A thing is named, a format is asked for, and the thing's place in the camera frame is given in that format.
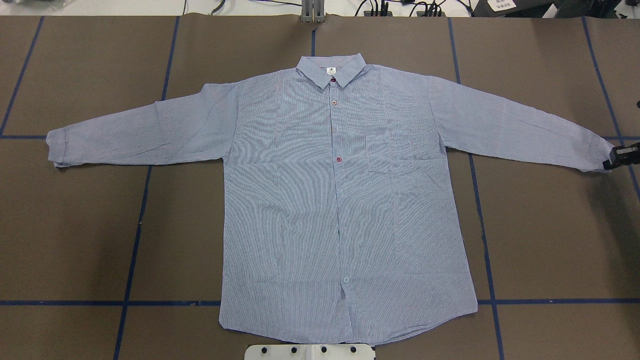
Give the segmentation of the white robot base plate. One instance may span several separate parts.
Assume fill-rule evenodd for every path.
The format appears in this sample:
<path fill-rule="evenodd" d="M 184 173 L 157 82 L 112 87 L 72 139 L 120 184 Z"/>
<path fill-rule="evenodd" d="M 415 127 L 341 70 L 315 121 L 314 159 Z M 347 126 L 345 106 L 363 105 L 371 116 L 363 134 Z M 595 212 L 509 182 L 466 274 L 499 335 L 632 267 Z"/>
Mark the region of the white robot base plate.
<path fill-rule="evenodd" d="M 245 360 L 375 360 L 375 349 L 363 343 L 343 344 L 255 344 Z"/>

